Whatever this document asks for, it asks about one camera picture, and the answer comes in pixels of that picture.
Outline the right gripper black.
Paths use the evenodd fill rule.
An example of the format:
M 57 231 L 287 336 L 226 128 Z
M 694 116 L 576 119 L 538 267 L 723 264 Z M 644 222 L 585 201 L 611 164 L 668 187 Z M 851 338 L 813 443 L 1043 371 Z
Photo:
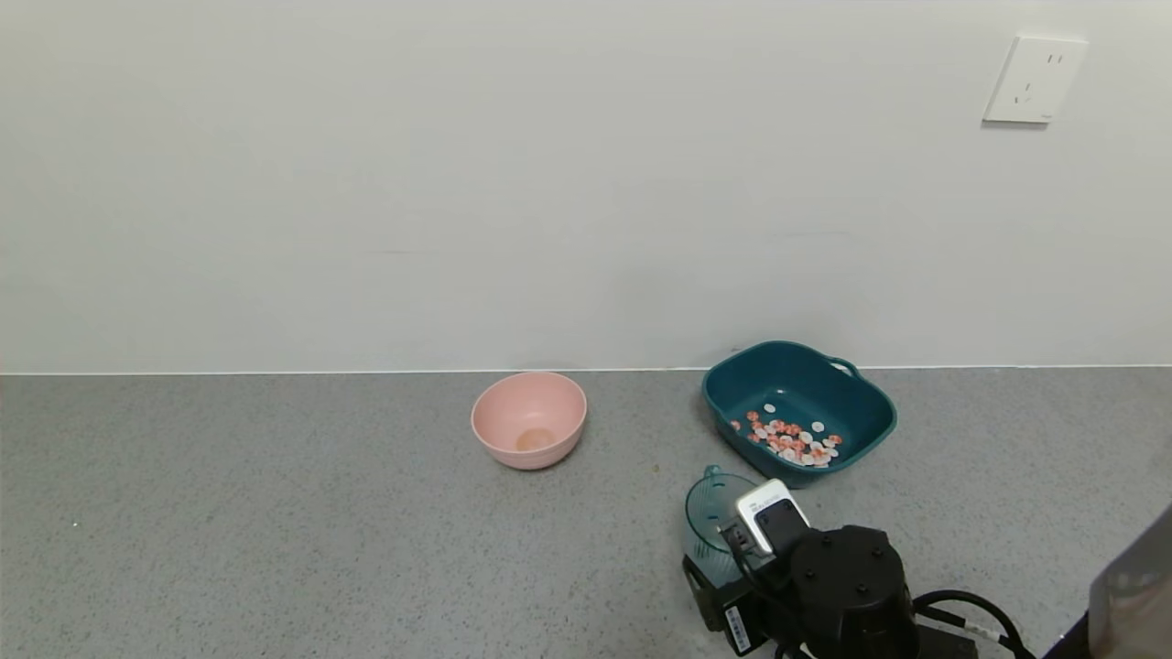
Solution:
M 750 654 L 774 639 L 766 633 L 766 600 L 732 555 L 711 552 L 696 558 L 686 553 L 682 568 L 706 627 L 723 634 L 736 655 Z

